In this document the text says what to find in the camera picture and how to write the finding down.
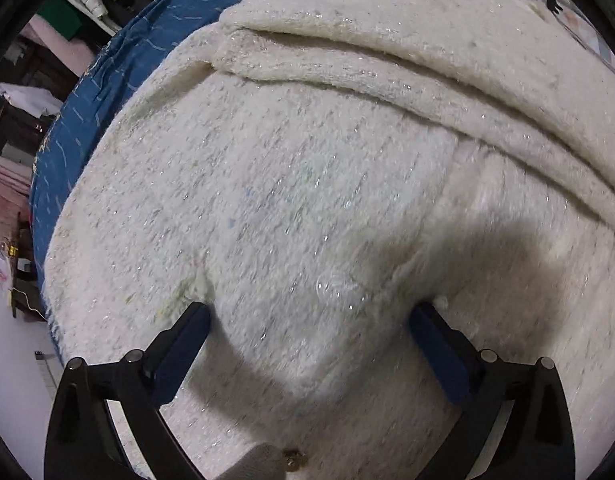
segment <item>silver screw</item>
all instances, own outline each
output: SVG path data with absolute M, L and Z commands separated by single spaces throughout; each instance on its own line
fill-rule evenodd
M 481 359 L 486 363 L 494 363 L 498 358 L 494 350 L 490 350 L 489 348 L 481 350 Z
M 67 367 L 70 370 L 76 370 L 76 368 L 80 368 L 81 365 L 82 365 L 82 359 L 80 357 L 69 359 L 69 361 L 67 362 Z
M 550 359 L 549 357 L 542 357 L 541 365 L 543 366 L 543 368 L 547 368 L 548 370 L 551 370 L 552 368 L 556 366 L 554 364 L 554 361 L 552 361 L 552 359 Z
M 143 357 L 143 351 L 139 349 L 130 350 L 125 354 L 125 361 L 128 363 L 135 363 Z

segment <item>fluffy sweater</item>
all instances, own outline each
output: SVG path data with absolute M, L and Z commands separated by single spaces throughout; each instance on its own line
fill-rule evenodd
M 551 356 L 577 474 L 615 438 L 615 76 L 525 0 L 242 0 L 102 138 L 44 295 L 65 358 L 214 328 L 161 410 L 203 474 L 414 478 L 457 418 L 404 322 Z M 121 437 L 130 458 L 142 457 Z

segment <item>pink fabric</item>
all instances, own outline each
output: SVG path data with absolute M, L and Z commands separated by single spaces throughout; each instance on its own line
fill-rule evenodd
M 20 212 L 23 219 L 30 217 L 31 170 L 0 157 L 0 241 L 10 237 Z
M 78 38 L 67 41 L 41 16 L 34 14 L 28 25 L 36 35 L 33 41 L 40 40 L 76 75 L 81 76 L 94 61 L 94 54 L 84 41 Z

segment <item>blue patterned fabric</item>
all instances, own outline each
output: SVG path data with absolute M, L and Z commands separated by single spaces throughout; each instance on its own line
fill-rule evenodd
M 39 286 L 58 216 L 111 120 L 174 47 L 240 1 L 155 0 L 83 75 L 34 162 L 30 205 Z

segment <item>white fuzzy blanket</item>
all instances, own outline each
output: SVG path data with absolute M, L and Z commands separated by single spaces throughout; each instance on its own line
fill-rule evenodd
M 556 362 L 584 476 L 615 438 L 615 76 L 526 0 L 243 0 L 108 128 L 44 294 L 66 357 L 216 322 L 162 412 L 209 478 L 414 478 L 457 412 L 403 323 Z M 122 437 L 127 438 L 126 430 Z M 128 445 L 137 463 L 139 454 Z

